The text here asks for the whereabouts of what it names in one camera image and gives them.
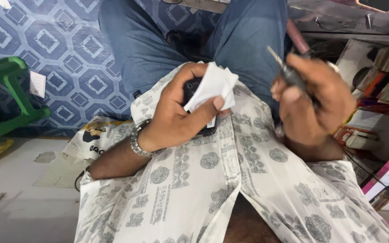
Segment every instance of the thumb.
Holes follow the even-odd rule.
[[[280,118],[284,124],[300,124],[301,129],[304,129],[308,122],[317,123],[312,102],[296,86],[283,91],[280,100]]]
[[[197,133],[219,113],[223,105],[224,100],[220,96],[209,99],[184,119],[187,127]]]

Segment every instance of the wristwatch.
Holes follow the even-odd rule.
[[[162,150],[157,150],[157,151],[154,151],[154,152],[148,152],[148,151],[145,151],[143,150],[139,144],[138,144],[138,136],[139,136],[139,132],[144,129],[148,124],[151,123],[151,119],[146,119],[144,120],[143,122],[141,122],[140,124],[138,124],[136,127],[133,128],[133,131],[131,132],[131,138],[130,138],[130,146],[131,146],[131,149],[133,149],[133,151],[135,153],[137,153],[138,155],[140,156],[144,156],[144,157],[152,157],[154,154],[158,153],[158,152],[161,152]]]

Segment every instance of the green plastic stool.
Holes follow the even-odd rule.
[[[13,95],[21,109],[21,114],[17,117],[0,122],[0,136],[22,126],[26,126],[34,120],[49,117],[51,111],[49,107],[43,106],[40,109],[32,107],[26,95],[18,84],[18,75],[28,71],[25,62],[18,57],[8,57],[0,59],[0,83],[5,84]]]

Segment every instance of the geometric tile pattern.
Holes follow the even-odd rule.
[[[121,71],[99,30],[101,0],[10,0],[0,6],[0,58],[19,56],[30,70],[46,75],[44,98],[29,94],[29,77],[20,82],[35,104],[46,104],[49,118],[30,124],[37,133],[73,136],[95,115],[125,119],[132,94],[121,84]],[[169,30],[201,34],[212,30],[219,14],[157,0],[137,0],[163,35]],[[0,85],[0,110],[15,116],[20,109]]]

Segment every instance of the floor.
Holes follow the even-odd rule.
[[[49,168],[34,159],[62,151],[67,140],[16,139],[0,155],[0,242],[74,242],[79,193],[73,188],[32,186]]]
[[[158,0],[136,1],[164,35],[172,29],[201,34],[213,29],[220,16]],[[20,83],[31,100],[49,106],[52,112],[50,118],[40,119],[20,133],[72,137],[95,115],[128,117],[131,94],[124,90],[120,71],[99,31],[97,15],[101,0],[11,0],[10,3],[11,9],[0,6],[0,58],[19,56],[30,70],[47,76],[44,98],[29,94],[28,77]],[[3,85],[0,85],[0,110],[11,116],[20,112]]]

